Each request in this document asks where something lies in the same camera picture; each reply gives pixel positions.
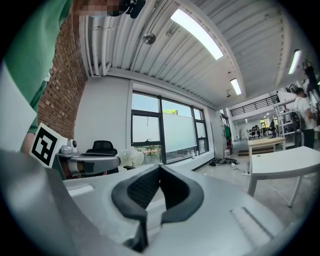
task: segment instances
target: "pipe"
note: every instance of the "pipe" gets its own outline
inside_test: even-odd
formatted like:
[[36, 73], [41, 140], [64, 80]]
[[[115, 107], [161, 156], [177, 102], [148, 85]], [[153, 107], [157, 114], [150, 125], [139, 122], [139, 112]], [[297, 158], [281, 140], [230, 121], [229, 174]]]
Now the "pipe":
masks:
[[93, 67], [96, 76], [99, 76], [99, 65], [98, 65], [98, 51], [97, 51], [97, 38], [98, 38], [98, 22], [99, 18], [94, 17], [92, 23], [92, 55], [93, 55]]
[[84, 39], [85, 39], [85, 51], [86, 51], [86, 58], [88, 61], [88, 66], [89, 66], [89, 70], [91, 73], [91, 76], [94, 75], [93, 71], [92, 71], [92, 66], [91, 66], [91, 59], [90, 59], [90, 48], [89, 48], [89, 36], [88, 36], [88, 29], [89, 29], [89, 16], [85, 16], [85, 31], [84, 31]]
[[102, 30], [102, 43], [101, 43], [101, 65], [102, 65], [102, 74], [107, 75], [106, 70], [106, 51], [107, 51], [107, 37], [108, 30], [110, 29], [111, 17], [106, 16], [103, 22], [103, 30]]

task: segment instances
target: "black office chair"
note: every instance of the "black office chair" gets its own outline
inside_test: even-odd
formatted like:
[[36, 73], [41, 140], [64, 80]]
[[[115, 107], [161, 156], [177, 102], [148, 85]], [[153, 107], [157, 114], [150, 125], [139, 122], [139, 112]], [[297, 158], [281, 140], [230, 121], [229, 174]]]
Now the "black office chair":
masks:
[[[114, 148], [112, 143], [108, 140], [96, 140], [93, 143], [93, 147], [91, 149], [88, 149], [84, 155], [86, 156], [94, 156], [98, 157], [101, 155], [102, 157], [110, 156], [114, 157], [116, 154], [118, 154], [118, 151]], [[118, 167], [112, 170], [108, 170], [107, 174], [115, 174], [118, 173]], [[93, 175], [85, 175], [85, 177], [95, 177], [95, 176], [102, 176], [104, 175], [103, 172]]]

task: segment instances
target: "brick wall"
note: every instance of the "brick wall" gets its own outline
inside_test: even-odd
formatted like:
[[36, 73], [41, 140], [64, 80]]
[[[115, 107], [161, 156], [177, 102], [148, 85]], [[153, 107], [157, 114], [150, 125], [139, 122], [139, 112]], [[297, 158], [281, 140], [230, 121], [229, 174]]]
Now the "brick wall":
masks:
[[38, 124], [74, 138], [78, 106], [88, 77], [79, 41], [79, 16], [69, 15], [55, 43], [51, 77], [38, 104]]

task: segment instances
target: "ceiling light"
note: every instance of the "ceiling light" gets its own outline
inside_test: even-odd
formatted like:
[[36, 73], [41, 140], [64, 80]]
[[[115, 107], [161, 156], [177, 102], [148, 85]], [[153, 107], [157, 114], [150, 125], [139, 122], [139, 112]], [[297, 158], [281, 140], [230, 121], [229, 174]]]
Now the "ceiling light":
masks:
[[240, 89], [240, 86], [238, 84], [238, 80], [235, 78], [235, 79], [232, 79], [230, 82], [231, 82], [231, 84], [233, 86], [233, 89], [235, 90], [236, 95], [240, 95], [241, 94], [241, 89]]
[[186, 14], [181, 9], [175, 11], [171, 16], [171, 20], [178, 23], [180, 26], [188, 30], [192, 35], [197, 38], [200, 43], [203, 44], [205, 48], [212, 54], [212, 56], [217, 60], [223, 56], [222, 51], [219, 49], [218, 45], [211, 38], [211, 36], [200, 26], [193, 18]]
[[293, 55], [293, 60], [291, 63], [291, 67], [289, 69], [289, 75], [293, 74], [298, 66], [298, 62], [300, 60], [300, 56], [301, 56], [301, 50], [295, 50], [294, 51], [294, 55]]

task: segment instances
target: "gray floor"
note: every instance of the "gray floor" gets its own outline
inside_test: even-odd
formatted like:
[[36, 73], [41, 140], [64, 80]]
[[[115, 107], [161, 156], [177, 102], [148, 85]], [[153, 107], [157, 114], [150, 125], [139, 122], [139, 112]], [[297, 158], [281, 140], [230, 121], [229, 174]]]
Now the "gray floor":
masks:
[[[243, 171], [248, 172], [249, 156], [238, 156], [238, 151], [248, 149], [248, 142], [244, 139], [236, 141], [233, 143], [233, 148], [234, 153], [231, 158], [237, 159], [239, 164], [235, 167], [239, 170], [229, 165], [214, 167], [206, 165], [197, 170], [197, 172], [228, 181], [235, 186], [240, 187], [244, 192], [247, 192], [250, 183], [250, 176], [242, 175], [242, 173]], [[283, 224], [288, 226], [297, 218], [303, 217], [307, 212], [313, 201], [316, 181], [316, 175], [311, 178], [304, 177], [302, 179], [298, 195], [292, 208], [288, 207], [286, 199], [288, 201], [290, 200], [295, 189], [297, 178], [259, 180], [256, 186], [254, 198], [272, 210], [280, 218]]]

